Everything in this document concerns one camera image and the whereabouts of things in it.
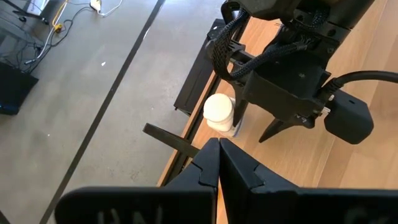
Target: black floor line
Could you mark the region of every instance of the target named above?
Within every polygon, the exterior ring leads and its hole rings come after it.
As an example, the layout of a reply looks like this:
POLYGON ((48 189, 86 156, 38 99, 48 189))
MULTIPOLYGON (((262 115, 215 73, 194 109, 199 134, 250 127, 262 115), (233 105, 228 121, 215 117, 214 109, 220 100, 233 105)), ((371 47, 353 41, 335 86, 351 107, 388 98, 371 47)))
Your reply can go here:
POLYGON ((136 56, 137 51, 139 47, 142 44, 142 41, 144 40, 144 37, 149 30, 150 26, 152 25, 153 21, 155 20, 156 16, 158 15, 160 9, 162 8, 164 2, 166 0, 158 0, 154 9, 152 10, 147 22, 145 23, 144 27, 142 28, 136 42, 134 43, 129 55, 127 56, 126 60, 124 61, 124 64, 122 68, 119 71, 119 74, 117 75, 115 81, 112 84, 111 89, 109 90, 108 94, 106 95, 106 98, 104 102, 101 105, 101 108, 99 109, 97 115, 95 116, 95 119, 93 123, 91 124, 83 142, 81 143, 79 150, 77 151, 75 157, 72 160, 72 163, 70 164, 67 173, 63 177, 61 184, 59 185, 57 191, 55 192, 53 198, 51 199, 51 202, 49 206, 47 207, 42 219, 40 220, 40 224, 46 224, 51 216, 51 213, 53 212, 55 206, 57 205, 60 197, 63 194, 63 191, 68 185, 68 182, 70 178, 72 177, 73 172, 75 171, 78 163, 80 162, 81 157, 84 155, 86 148, 88 144, 91 141, 91 138, 94 136, 94 133, 98 127, 98 125, 101 122, 102 117, 104 116, 106 109, 108 109, 109 104, 111 103, 114 94, 116 93, 116 90, 118 89, 120 83, 122 82, 122 79, 124 75, 127 72, 127 69, 129 68, 132 60, 134 59, 134 56, 136 56))

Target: braided cable sleeve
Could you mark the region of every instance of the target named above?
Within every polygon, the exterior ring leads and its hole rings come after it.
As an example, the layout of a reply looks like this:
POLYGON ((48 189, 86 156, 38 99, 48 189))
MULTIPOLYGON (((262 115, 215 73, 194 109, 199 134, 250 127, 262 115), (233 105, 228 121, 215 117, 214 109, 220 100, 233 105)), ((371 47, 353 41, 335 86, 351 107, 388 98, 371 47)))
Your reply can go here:
POLYGON ((281 47, 266 50, 262 54, 245 63, 239 70, 233 72, 231 76, 233 80, 240 79, 265 62, 289 55, 299 50, 305 50, 306 48, 307 44, 303 42, 296 42, 293 44, 287 44, 281 47))
POLYGON ((320 26, 322 26, 325 22, 327 22, 329 16, 329 12, 326 9, 317 9, 315 11, 315 15, 312 19, 311 24, 304 24, 303 22, 300 21, 295 21, 296 22, 296 27, 299 29, 305 29, 305 30, 316 30, 320 26))
POLYGON ((249 14, 241 9, 238 16, 227 24, 215 40, 213 49, 213 68, 217 75, 224 80, 231 80, 228 72, 227 64, 229 62, 228 55, 230 53, 229 44, 234 33, 249 19, 249 14))

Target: black bracket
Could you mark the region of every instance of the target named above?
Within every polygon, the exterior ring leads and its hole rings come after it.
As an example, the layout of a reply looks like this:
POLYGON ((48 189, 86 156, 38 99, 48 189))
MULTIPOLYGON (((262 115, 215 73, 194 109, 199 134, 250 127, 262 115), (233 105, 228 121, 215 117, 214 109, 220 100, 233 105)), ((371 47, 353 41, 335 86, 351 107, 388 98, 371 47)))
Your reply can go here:
POLYGON ((170 133, 161 128, 158 128, 157 126, 147 123, 145 124, 145 127, 142 131, 152 136, 153 138, 156 138, 162 143, 186 154, 191 158, 194 158, 199 152, 199 149, 191 146, 191 144, 186 139, 181 138, 180 136, 170 133))

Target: white plastic cup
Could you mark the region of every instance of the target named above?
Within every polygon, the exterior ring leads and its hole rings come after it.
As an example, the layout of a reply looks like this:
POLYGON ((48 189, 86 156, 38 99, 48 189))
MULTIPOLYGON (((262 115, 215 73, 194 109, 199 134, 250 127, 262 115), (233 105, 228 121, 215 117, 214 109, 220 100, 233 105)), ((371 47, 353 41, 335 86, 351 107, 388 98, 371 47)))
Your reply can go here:
POLYGON ((235 136, 238 129, 233 126, 234 104, 235 99, 225 94, 211 95, 203 107, 207 125, 224 136, 235 136))

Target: white cable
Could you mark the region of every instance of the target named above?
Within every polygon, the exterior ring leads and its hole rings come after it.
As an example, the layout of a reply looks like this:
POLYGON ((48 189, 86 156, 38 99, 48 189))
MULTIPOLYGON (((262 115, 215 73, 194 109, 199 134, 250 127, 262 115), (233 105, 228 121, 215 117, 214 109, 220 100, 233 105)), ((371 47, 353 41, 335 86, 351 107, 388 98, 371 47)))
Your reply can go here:
POLYGON ((117 9, 121 4, 122 4, 123 0, 120 0, 119 4, 115 7, 113 7, 113 9, 109 10, 109 12, 107 13, 100 13, 99 11, 97 11, 97 13, 103 17, 108 16, 110 13, 112 13, 113 11, 115 11, 115 9, 117 9))
MULTIPOLYGON (((57 19, 57 21, 55 22, 55 24, 58 24, 58 21, 60 20, 60 18, 61 18, 61 16, 62 16, 63 12, 64 12, 64 10, 65 10, 65 8, 67 7, 67 4, 68 4, 68 3, 66 3, 66 4, 63 6, 62 11, 61 11, 60 15, 58 16, 58 19, 57 19)), ((54 27, 51 28, 51 30, 50 30, 50 32, 49 32, 49 35, 47 36, 47 39, 45 40, 43 49, 42 49, 42 51, 39 53, 39 55, 38 55, 35 59, 26 61, 26 62, 24 63, 25 65, 28 65, 28 64, 30 64, 30 63, 32 63, 32 62, 35 62, 36 60, 38 60, 39 58, 42 57, 42 55, 43 55, 43 53, 44 53, 44 51, 45 51, 45 48, 46 48, 47 44, 49 43, 50 37, 51 37, 51 35, 52 35, 53 32, 55 32, 55 31, 54 31, 54 27)))

